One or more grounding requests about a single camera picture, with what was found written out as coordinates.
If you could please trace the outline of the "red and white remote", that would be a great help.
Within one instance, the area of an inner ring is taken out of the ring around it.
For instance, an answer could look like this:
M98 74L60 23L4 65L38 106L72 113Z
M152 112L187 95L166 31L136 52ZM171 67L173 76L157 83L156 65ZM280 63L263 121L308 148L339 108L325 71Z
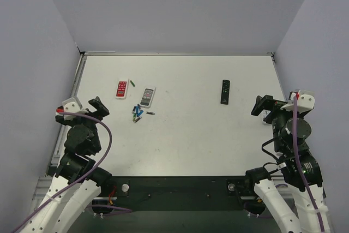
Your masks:
M129 79L121 79L118 81L116 90L116 99L125 99L127 97L127 91L129 86Z

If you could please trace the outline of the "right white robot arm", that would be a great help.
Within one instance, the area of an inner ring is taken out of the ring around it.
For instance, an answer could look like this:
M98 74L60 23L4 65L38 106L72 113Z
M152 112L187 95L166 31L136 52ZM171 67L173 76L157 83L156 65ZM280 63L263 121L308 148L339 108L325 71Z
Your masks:
M330 232L321 169L306 143L312 129L304 117L314 106L314 94L298 90L287 101L259 95L251 111L253 116L268 111L264 121L272 126L273 137L261 148L274 145L275 152L267 154L282 173L296 210L286 203L264 167L246 171L246 186L262 200L281 232Z

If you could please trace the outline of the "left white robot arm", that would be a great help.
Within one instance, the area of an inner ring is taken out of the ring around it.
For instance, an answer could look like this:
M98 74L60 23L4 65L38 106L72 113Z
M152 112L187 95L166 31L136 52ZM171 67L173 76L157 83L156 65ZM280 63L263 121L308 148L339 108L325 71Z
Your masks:
M69 127L64 153L42 202L14 232L67 232L96 196L111 191L112 175L100 164L109 153L112 140L99 161L91 159L101 151L97 125L111 133L103 123L110 112L99 97L88 103L95 111L83 108L76 97L65 100L56 109L56 122Z

